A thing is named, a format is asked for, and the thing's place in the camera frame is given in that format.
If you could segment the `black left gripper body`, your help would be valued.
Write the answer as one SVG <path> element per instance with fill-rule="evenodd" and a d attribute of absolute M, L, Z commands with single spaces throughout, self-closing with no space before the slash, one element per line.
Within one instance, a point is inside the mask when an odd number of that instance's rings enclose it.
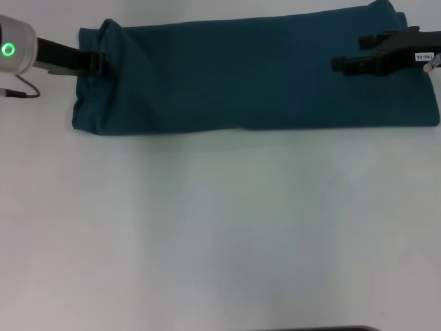
<path fill-rule="evenodd" d="M 34 67 L 61 76 L 90 76 L 90 54 L 46 39 L 37 39 Z"/>

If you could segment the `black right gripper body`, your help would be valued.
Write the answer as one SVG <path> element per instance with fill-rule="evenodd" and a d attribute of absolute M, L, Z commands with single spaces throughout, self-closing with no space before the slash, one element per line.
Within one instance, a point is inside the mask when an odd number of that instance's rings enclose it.
<path fill-rule="evenodd" d="M 386 75 L 406 68 L 432 71 L 440 66 L 440 31 L 421 32 L 418 26 L 396 31 L 378 46 L 378 55 L 388 56 Z"/>

